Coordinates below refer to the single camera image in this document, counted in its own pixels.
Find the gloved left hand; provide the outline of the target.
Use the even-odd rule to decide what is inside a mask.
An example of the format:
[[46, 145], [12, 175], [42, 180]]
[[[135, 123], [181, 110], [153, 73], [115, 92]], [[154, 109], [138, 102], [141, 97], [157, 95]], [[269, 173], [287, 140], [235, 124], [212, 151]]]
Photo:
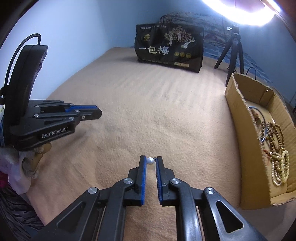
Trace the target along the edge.
[[27, 178], [36, 179], [39, 173], [39, 162], [44, 154], [52, 148], [51, 142], [36, 147], [29, 151], [18, 152], [20, 161], [20, 170]]

